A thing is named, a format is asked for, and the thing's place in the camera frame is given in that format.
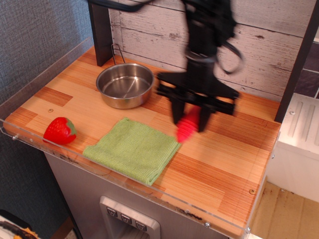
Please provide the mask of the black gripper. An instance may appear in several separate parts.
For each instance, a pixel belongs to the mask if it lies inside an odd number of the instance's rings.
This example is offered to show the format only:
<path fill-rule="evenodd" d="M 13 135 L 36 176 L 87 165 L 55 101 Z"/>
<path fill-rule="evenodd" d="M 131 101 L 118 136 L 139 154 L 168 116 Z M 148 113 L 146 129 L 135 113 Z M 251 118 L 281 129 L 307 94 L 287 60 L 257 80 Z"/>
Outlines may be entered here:
<path fill-rule="evenodd" d="M 184 115 L 185 103 L 200 106 L 198 131 L 204 131 L 215 112 L 234 114 L 239 92 L 221 83 L 214 75 L 215 62 L 187 61 L 185 72 L 160 72 L 158 93 L 171 101 L 173 123 Z"/>

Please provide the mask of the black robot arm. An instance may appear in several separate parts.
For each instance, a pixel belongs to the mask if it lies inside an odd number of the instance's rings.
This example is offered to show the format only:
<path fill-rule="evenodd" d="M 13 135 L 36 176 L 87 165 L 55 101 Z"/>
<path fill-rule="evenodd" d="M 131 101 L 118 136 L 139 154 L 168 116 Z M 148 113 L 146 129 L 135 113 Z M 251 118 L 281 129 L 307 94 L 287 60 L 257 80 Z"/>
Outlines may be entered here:
<path fill-rule="evenodd" d="M 241 53 L 228 39 L 234 36 L 236 21 L 228 0 L 185 0 L 188 45 L 185 49 L 185 72 L 162 72 L 157 75 L 159 95 L 171 102 L 174 124 L 184 116 L 186 103 L 198 106 L 198 131 L 205 130 L 211 114 L 232 115 L 239 92 L 220 82 L 214 75 L 217 50 L 225 46 L 238 57 Z"/>

